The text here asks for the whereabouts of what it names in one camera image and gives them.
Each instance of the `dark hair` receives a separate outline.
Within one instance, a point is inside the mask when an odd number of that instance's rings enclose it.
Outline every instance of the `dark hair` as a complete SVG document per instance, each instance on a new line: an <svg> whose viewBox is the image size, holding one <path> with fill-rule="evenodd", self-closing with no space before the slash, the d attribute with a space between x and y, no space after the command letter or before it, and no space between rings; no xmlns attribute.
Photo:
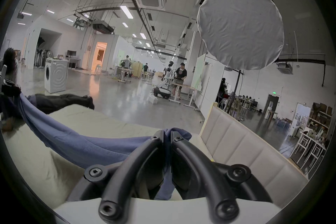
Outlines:
<svg viewBox="0 0 336 224"><path fill-rule="evenodd" d="M7 66L6 74L10 74L15 69L15 51L12 48L8 48L3 55L3 66Z"/></svg>

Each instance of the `washing machine door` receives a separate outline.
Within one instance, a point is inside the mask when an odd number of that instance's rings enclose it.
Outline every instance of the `washing machine door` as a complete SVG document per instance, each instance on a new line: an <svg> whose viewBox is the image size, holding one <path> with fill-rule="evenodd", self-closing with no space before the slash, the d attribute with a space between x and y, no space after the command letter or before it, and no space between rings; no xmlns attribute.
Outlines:
<svg viewBox="0 0 336 224"><path fill-rule="evenodd" d="M49 80L49 76L50 76L50 70L49 70L49 66L47 65L47 66L45 67L45 78L46 78L47 80Z"/></svg>

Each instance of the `round light diffuser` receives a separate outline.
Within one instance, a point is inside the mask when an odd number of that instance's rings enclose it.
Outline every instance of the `round light diffuser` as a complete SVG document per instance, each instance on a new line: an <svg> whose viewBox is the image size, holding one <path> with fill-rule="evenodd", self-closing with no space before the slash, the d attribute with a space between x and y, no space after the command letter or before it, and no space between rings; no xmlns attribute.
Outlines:
<svg viewBox="0 0 336 224"><path fill-rule="evenodd" d="M282 17L272 0L204 0L197 24L209 52L234 69L264 68L284 45Z"/></svg>

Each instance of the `gray concrete floor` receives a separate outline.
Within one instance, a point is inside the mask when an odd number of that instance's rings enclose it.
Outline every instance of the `gray concrete floor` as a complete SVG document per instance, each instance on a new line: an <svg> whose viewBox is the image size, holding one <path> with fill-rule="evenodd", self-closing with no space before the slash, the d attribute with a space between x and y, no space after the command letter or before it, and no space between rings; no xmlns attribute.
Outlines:
<svg viewBox="0 0 336 224"><path fill-rule="evenodd" d="M288 129L277 126L277 122L262 117L261 113L248 111L245 120L240 121L247 128L259 135L286 158L291 155L298 138L288 136Z"/></svg>
<svg viewBox="0 0 336 224"><path fill-rule="evenodd" d="M191 134L200 133L203 125L200 120L204 119L200 112L162 98L158 99L157 104L148 101L153 84L160 83L160 78L154 77L149 81L133 78L129 80L130 83L121 83L107 75L88 75L69 69L67 90L57 94L90 95L95 111L127 123L162 129L178 127ZM22 67L20 85L26 96L48 94L44 89L44 68Z"/></svg>

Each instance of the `white robot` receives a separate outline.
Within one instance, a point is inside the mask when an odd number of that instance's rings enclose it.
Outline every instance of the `white robot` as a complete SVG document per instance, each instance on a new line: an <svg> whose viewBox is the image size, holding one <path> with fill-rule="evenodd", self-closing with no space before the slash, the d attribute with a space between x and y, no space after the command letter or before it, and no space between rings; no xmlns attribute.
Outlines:
<svg viewBox="0 0 336 224"><path fill-rule="evenodd" d="M166 85L166 83L168 83L169 80L174 79L173 69L171 68L173 66L173 64L174 64L173 61L169 62L169 65L168 65L167 69L165 70L165 74L163 76L162 82L153 89L153 94L154 94L155 97L161 97L161 98L164 98L164 99L169 99L170 98L171 91L163 88L163 86Z"/></svg>

